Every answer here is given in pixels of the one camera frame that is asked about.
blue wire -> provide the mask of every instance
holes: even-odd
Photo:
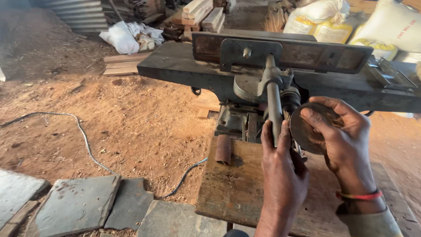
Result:
[[[169,197],[169,196],[173,195],[174,193],[176,193],[176,192],[178,191],[178,189],[180,188],[181,184],[183,183],[184,179],[186,178],[187,173],[188,173],[188,172],[190,172],[190,170],[192,170],[194,167],[196,167],[196,166],[200,165],[201,163],[203,163],[203,162],[205,162],[205,161],[207,161],[207,160],[208,160],[208,158],[206,157],[206,158],[204,158],[203,160],[199,161],[198,163],[196,163],[196,164],[194,164],[194,165],[190,166],[190,168],[188,168],[188,169],[186,170],[186,172],[184,173],[184,175],[182,176],[182,178],[181,178],[181,180],[180,180],[179,184],[177,185],[177,187],[176,187],[176,188],[175,188],[175,189],[174,189],[174,190],[173,190],[170,194],[168,194],[168,195],[166,195],[166,196],[163,196],[163,197],[160,197],[160,198],[166,198],[166,197]]]

